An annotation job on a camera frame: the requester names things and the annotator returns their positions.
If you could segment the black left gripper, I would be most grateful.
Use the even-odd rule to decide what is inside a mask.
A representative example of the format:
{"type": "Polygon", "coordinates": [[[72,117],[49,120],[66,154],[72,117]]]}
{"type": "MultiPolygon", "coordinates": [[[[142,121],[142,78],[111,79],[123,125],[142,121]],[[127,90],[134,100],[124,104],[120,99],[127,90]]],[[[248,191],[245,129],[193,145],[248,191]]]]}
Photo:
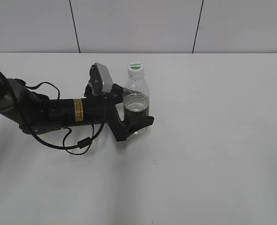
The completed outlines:
{"type": "Polygon", "coordinates": [[[118,142],[125,141],[135,132],[151,126],[154,122],[153,116],[122,121],[116,105],[123,102],[123,91],[124,87],[114,83],[110,93],[94,96],[89,85],[84,93],[84,109],[89,120],[93,120],[94,124],[108,124],[118,142]]]}

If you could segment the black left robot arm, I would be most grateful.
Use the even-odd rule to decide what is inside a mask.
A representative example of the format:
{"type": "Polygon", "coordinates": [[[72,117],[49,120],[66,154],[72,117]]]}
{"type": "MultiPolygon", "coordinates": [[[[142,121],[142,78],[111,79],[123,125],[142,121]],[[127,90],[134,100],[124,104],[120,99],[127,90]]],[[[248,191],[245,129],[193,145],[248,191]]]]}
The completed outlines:
{"type": "Polygon", "coordinates": [[[0,114],[16,122],[26,134],[36,135],[97,124],[108,124],[115,139],[125,141],[131,134],[153,124],[152,116],[121,120],[116,104],[123,101],[123,87],[113,83],[108,68],[94,63],[84,98],[50,99],[35,92],[21,79],[6,78],[0,72],[0,114]]]}

